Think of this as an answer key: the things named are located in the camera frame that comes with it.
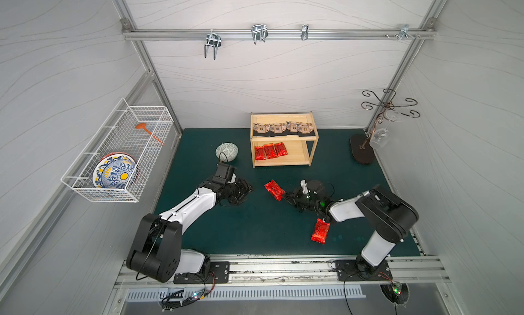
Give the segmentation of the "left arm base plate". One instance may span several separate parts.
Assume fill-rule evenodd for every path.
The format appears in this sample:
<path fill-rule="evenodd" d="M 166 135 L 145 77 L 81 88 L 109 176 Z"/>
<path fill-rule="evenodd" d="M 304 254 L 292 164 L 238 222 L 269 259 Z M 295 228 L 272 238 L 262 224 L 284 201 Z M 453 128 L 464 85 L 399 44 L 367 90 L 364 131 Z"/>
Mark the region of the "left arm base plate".
<path fill-rule="evenodd" d="M 226 284 L 229 282 L 231 263 L 228 261 L 204 262 L 203 269 L 197 274 L 175 274 L 174 284 Z"/>

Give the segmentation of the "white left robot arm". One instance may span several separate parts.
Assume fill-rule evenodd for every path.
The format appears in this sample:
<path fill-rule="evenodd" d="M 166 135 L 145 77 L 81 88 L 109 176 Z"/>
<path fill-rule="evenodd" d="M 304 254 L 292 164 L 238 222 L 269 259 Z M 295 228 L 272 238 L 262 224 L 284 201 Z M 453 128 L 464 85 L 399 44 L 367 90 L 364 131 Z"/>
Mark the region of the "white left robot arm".
<path fill-rule="evenodd" d="M 136 272 L 137 280 L 152 278 L 161 283 L 179 274 L 206 277 L 210 270 L 209 256 L 183 249 L 184 232 L 222 200 L 233 206 L 240 205 L 252 190 L 245 179 L 237 178 L 225 184 L 204 182 L 170 210 L 145 215 L 128 252 L 127 268 Z"/>

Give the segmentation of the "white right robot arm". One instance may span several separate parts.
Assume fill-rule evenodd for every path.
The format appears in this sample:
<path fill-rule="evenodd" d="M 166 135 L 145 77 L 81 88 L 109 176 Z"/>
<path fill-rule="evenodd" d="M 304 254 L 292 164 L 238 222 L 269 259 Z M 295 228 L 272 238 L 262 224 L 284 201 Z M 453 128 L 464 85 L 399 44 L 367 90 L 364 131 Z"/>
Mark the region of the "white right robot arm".
<path fill-rule="evenodd" d="M 360 275 L 377 271 L 420 218 L 414 207 L 380 185 L 352 199 L 334 200 L 328 196 L 322 182 L 302 181 L 300 188 L 284 193 L 282 199 L 300 211 L 317 214 L 313 235 L 317 241 L 323 240 L 333 222 L 366 219 L 373 227 L 373 234 L 356 259 L 356 270 Z"/>

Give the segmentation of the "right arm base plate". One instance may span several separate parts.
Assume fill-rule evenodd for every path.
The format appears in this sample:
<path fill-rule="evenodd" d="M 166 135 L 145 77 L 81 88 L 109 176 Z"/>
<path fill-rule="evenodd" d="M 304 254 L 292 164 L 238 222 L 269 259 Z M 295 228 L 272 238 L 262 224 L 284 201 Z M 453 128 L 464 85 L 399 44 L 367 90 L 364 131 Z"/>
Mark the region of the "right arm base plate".
<path fill-rule="evenodd" d="M 355 259 L 333 260 L 330 263 L 330 267 L 336 272 L 338 281 L 341 282 L 391 282 L 393 280 L 393 275 L 386 259 L 374 267 L 358 255 Z"/>

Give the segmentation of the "brown tea bag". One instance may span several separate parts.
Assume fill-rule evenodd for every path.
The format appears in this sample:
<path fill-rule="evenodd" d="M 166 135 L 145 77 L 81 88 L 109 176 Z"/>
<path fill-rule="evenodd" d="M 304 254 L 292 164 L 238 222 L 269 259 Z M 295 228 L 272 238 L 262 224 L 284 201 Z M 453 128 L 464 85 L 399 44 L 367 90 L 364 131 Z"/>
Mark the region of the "brown tea bag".
<path fill-rule="evenodd" d="M 298 125 L 295 121 L 287 121 L 286 122 L 286 132 L 288 134 L 294 134 L 298 135 Z"/>
<path fill-rule="evenodd" d="M 270 136 L 270 124 L 253 124 L 253 136 Z"/>
<path fill-rule="evenodd" d="M 297 123 L 297 133 L 299 136 L 315 136 L 315 128 L 311 123 Z"/>
<path fill-rule="evenodd" d="M 275 135 L 284 135 L 287 133 L 287 125 L 286 123 L 283 124 L 271 124 L 270 125 L 270 132 L 274 133 Z"/>

